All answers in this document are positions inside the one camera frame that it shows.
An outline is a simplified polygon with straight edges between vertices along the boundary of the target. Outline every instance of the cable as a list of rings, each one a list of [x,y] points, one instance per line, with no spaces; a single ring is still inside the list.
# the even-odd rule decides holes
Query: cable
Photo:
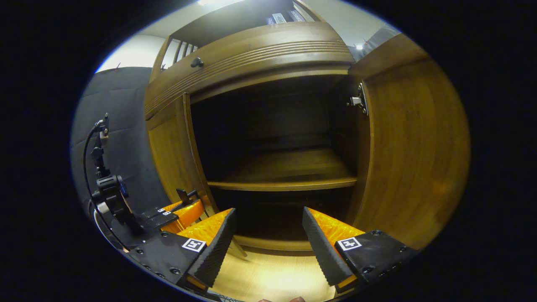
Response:
[[[119,238],[114,234],[114,232],[112,231],[112,228],[108,225],[108,223],[104,219],[103,214],[99,211],[99,209],[97,208],[97,205],[93,202],[93,199],[92,199],[92,193],[91,193],[91,189],[90,189],[90,182],[88,181],[88,173],[86,172],[86,151],[88,150],[88,144],[90,142],[91,137],[95,133],[96,129],[97,129],[97,124],[95,124],[95,126],[93,126],[93,128],[90,131],[90,133],[88,134],[88,138],[86,139],[86,143],[84,144],[84,155],[83,155],[83,158],[82,158],[82,166],[84,167],[84,179],[86,180],[86,187],[88,188],[88,193],[90,194],[90,203],[93,204],[93,208],[99,214],[99,216],[101,217],[101,220],[105,224],[106,228],[108,228],[108,230],[110,231],[112,236],[114,236],[114,238],[119,242],[119,244],[121,244],[123,246],[124,249],[129,250],[125,246],[125,244],[123,244],[123,242],[121,242],[121,240],[119,240]]]

